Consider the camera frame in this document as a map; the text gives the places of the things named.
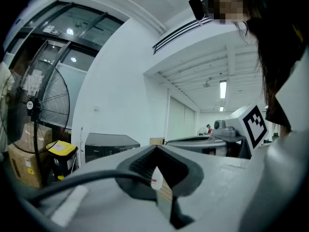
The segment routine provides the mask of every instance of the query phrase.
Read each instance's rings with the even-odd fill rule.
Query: cardboard box
[[[52,129],[40,125],[39,130],[38,148],[39,152],[42,152],[52,142]],[[30,153],[20,150],[15,145]],[[42,164],[42,173],[40,173],[34,154],[33,123],[25,124],[21,139],[14,142],[14,144],[10,144],[8,151],[16,178],[34,188],[42,188],[43,180],[47,179],[52,164],[48,151],[40,153],[39,156]]]
[[[21,139],[15,142],[19,148],[24,149],[27,152],[34,153],[34,143],[33,143],[33,133],[34,133],[34,123],[27,123],[24,125],[23,134]],[[43,125],[38,128],[38,149],[39,152],[45,150],[46,146],[52,142],[52,129]]]
[[[43,180],[46,180],[51,171],[51,157],[48,152],[40,153],[42,174],[39,171],[35,154],[27,153],[16,148],[14,144],[8,146],[12,168],[16,178],[34,188],[42,188]]]
[[[150,145],[163,145],[165,143],[165,138],[160,137],[160,138],[151,138],[149,141]]]

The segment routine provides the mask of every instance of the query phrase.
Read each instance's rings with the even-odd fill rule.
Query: ceiling beam
[[[232,76],[235,72],[235,46],[232,44],[226,45],[227,50],[227,64],[228,64],[228,75]]]
[[[226,51],[227,51],[227,67],[228,67],[229,80],[227,82],[224,109],[226,109],[229,104],[229,100],[231,96],[231,87],[233,86],[233,80],[231,80],[230,77],[234,76],[234,72],[235,72],[235,46],[231,43],[228,43],[225,46],[226,46]]]
[[[218,75],[218,76],[212,76],[211,79],[212,80],[215,80],[215,79],[221,79],[221,80],[225,80],[227,77],[227,74],[222,74],[222,75]],[[205,80],[205,77],[202,77],[201,79],[197,79],[197,80],[193,80],[193,81],[186,81],[186,82],[175,82],[174,84],[175,85],[180,85],[180,84],[189,84],[189,83],[194,83],[194,82],[199,82],[199,81],[204,81],[206,82]]]
[[[226,74],[226,72],[227,72],[227,67],[222,66],[222,67],[213,68],[213,69],[205,69],[204,71],[201,71],[201,72],[194,72],[187,76],[174,77],[173,79],[167,78],[167,79],[171,81],[172,83],[181,83],[181,82],[195,81],[197,78],[204,77],[205,81],[208,81],[210,77],[216,76],[218,73]]]
[[[202,58],[191,59],[190,61],[173,66],[172,68],[161,72],[161,74],[166,78],[170,78],[179,73],[187,73],[192,70],[196,71],[198,69],[203,69],[206,66],[227,62],[226,56],[226,52],[224,51],[217,54],[203,56]]]
[[[166,88],[170,89],[170,95],[179,102],[183,103],[195,112],[200,111],[200,108],[192,100],[190,100],[184,93],[182,93],[178,88],[176,88],[172,83],[170,83],[159,73],[152,75],[150,78],[157,81],[160,85],[164,85]]]

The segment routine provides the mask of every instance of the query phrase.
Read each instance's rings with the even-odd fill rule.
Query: fan guard
[[[6,107],[6,91],[11,97],[7,111],[2,109]],[[66,128],[70,97],[59,71],[50,63],[38,60],[14,69],[1,94],[0,106],[9,142],[28,153],[35,153],[37,145],[41,153],[48,150],[45,133],[51,127]],[[54,145],[64,130],[52,131]]]
[[[202,127],[201,129],[198,130],[197,135],[198,136],[205,136],[207,134],[206,128]]]

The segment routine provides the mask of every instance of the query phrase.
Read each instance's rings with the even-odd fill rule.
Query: yellow lid
[[[55,142],[49,144],[47,148],[52,146],[54,143]],[[75,149],[76,149],[75,145],[71,145],[69,143],[58,140],[58,142],[55,143],[55,145],[51,147],[48,151],[58,156],[67,156],[69,153],[71,153]]]

